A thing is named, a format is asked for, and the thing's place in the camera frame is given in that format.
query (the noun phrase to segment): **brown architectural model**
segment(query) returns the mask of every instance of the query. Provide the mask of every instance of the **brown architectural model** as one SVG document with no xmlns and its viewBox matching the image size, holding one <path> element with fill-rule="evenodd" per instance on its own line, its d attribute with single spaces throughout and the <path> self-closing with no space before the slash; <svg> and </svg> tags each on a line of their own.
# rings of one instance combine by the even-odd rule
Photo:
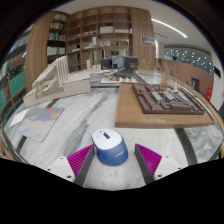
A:
<svg viewBox="0 0 224 224">
<path fill-rule="evenodd" d="M 143 71 L 146 70 L 148 76 L 151 75 L 144 60 L 141 62 L 139 68 L 143 69 Z M 143 113 L 204 114 L 204 107 L 183 88 L 187 87 L 184 78 L 179 78 L 175 71 L 171 75 L 170 70 L 167 64 L 165 64 L 165 71 L 162 72 L 160 84 L 147 84 L 144 77 L 147 74 L 142 77 L 143 84 L 132 84 Z M 194 83 L 190 83 L 189 87 L 192 89 Z"/>
<path fill-rule="evenodd" d="M 204 107 L 185 89 L 133 83 L 132 88 L 145 114 L 204 114 Z"/>
</svg>

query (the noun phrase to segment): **paper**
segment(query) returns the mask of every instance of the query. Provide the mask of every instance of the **paper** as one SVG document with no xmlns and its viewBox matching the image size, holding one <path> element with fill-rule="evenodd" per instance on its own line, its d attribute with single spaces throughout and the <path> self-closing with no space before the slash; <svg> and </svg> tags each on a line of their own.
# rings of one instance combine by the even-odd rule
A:
<svg viewBox="0 0 224 224">
<path fill-rule="evenodd" d="M 35 108 L 23 120 L 18 132 L 33 141 L 42 142 L 63 111 L 64 107 Z"/>
<path fill-rule="evenodd" d="M 21 122 L 23 120 L 23 118 L 25 117 L 27 111 L 28 111 L 28 109 L 16 114 L 9 127 L 11 128 L 13 125 Z"/>
</svg>

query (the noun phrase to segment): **ceiling light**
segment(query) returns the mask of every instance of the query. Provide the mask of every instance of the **ceiling light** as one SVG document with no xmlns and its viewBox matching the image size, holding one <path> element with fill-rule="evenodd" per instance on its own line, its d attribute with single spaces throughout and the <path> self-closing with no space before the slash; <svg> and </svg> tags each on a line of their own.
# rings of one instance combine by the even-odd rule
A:
<svg viewBox="0 0 224 224">
<path fill-rule="evenodd" d="M 169 27 L 170 29 L 173 29 L 173 30 L 175 30 L 176 32 L 180 33 L 184 38 L 187 38 L 187 35 L 186 35 L 186 34 L 180 32 L 179 30 L 175 29 L 174 27 L 172 27 L 172 26 L 170 26 L 170 25 L 168 25 L 168 24 L 166 24 L 166 23 L 163 23 L 163 22 L 161 22 L 161 21 L 159 21 L 159 20 L 156 20 L 156 19 L 152 19 L 152 21 L 157 22 L 157 23 L 160 23 L 160 24 L 162 24 L 162 25 L 164 25 L 164 26 L 167 26 L 167 27 Z"/>
</svg>

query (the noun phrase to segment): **cabinet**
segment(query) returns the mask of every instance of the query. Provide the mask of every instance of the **cabinet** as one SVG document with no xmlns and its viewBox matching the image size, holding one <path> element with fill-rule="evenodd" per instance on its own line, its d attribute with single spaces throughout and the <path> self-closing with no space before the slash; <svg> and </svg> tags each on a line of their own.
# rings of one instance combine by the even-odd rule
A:
<svg viewBox="0 0 224 224">
<path fill-rule="evenodd" d="M 98 7 L 70 15 L 66 32 L 69 71 L 86 69 L 86 60 L 100 64 L 105 56 L 132 56 L 129 7 Z"/>
<path fill-rule="evenodd" d="M 65 32 L 68 15 L 57 12 L 52 20 L 47 41 L 47 62 L 51 64 L 56 58 L 65 55 Z"/>
</svg>

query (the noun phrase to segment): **bookshelf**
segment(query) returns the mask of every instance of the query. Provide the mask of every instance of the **bookshelf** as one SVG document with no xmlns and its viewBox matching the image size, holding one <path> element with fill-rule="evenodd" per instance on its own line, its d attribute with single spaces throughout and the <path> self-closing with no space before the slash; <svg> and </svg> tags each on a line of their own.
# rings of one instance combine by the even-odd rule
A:
<svg viewBox="0 0 224 224">
<path fill-rule="evenodd" d="M 105 26 L 113 29 L 100 32 Z M 71 14 L 66 32 L 69 71 L 86 69 L 88 59 L 92 64 L 100 64 L 104 56 L 110 58 L 116 53 L 133 56 L 131 28 L 130 7 L 98 7 Z"/>
<path fill-rule="evenodd" d="M 51 64 L 56 58 L 65 55 L 65 34 L 68 15 L 56 12 L 49 28 L 47 41 L 47 63 Z"/>
<path fill-rule="evenodd" d="M 19 97 L 26 93 L 24 56 L 33 26 L 28 27 L 20 35 L 4 58 L 3 65 L 0 68 L 0 118 L 2 127 L 22 103 Z"/>
</svg>

